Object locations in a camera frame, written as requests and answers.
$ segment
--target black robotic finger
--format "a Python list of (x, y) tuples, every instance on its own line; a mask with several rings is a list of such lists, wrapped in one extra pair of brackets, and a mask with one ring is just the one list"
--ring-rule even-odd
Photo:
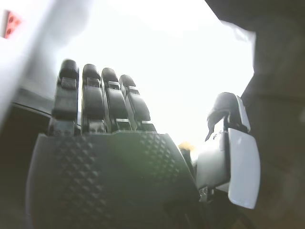
[(131, 130), (124, 97), (114, 70), (104, 68), (102, 81), (105, 118), (109, 132)]
[(71, 136), (76, 134), (78, 112), (79, 68), (75, 61), (61, 64), (49, 125), (49, 135)]
[(100, 75), (93, 64), (87, 64), (82, 71), (81, 125), (83, 134), (106, 132), (105, 110)]
[(150, 114), (146, 103), (135, 87), (133, 79), (122, 75), (119, 80), (121, 91), (125, 99), (129, 120), (133, 130), (156, 131), (150, 123)]

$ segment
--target white plastic panel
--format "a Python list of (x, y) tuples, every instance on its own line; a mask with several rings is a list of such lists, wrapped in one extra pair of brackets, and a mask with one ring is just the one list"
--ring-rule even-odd
[(246, 109), (244, 107), (243, 101), (238, 96), (236, 96), (236, 98), (237, 98), (237, 101), (238, 101), (238, 109), (239, 109), (242, 124), (247, 127), (247, 130), (249, 132), (251, 130), (251, 127), (250, 127), (250, 122), (249, 122), (249, 119), (248, 119), (247, 112), (246, 112)]
[(236, 205), (253, 209), (260, 186), (260, 159), (254, 137), (228, 129), (231, 156), (231, 180), (228, 197)]

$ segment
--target red object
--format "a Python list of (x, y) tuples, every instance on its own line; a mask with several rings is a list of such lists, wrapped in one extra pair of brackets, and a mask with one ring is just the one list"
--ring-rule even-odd
[(19, 18), (19, 16), (10, 11), (4, 38), (9, 38), (10, 35), (14, 32), (14, 30), (20, 25), (20, 23), (21, 19)]

